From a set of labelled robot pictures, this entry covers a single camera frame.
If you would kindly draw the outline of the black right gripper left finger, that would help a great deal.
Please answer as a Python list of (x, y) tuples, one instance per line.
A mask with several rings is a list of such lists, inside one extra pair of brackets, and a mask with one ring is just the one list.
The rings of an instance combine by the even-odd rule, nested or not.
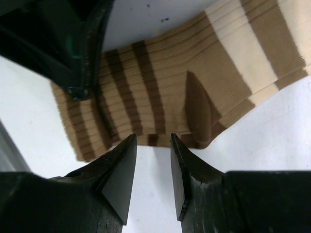
[(1, 232), (120, 233), (128, 220), (136, 158), (132, 134), (64, 177), (1, 173)]

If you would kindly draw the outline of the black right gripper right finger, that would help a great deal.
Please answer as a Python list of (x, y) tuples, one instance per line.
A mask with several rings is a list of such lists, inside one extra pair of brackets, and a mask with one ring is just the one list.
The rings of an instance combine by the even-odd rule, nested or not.
[(171, 135), (176, 216), (184, 233), (308, 233), (309, 171), (222, 173)]

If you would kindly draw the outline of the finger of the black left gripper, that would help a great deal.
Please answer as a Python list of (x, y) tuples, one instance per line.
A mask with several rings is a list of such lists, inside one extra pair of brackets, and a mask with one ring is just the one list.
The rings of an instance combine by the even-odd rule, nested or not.
[(95, 88), (112, 0), (3, 0), (0, 54), (74, 100)]

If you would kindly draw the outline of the brown striped sock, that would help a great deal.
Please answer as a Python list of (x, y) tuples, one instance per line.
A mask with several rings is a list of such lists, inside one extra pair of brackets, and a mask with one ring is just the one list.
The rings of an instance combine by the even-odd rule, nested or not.
[(157, 37), (104, 52), (98, 86), (75, 101), (52, 84), (67, 138), (90, 162), (127, 136), (193, 149), (311, 73), (308, 0), (218, 0)]

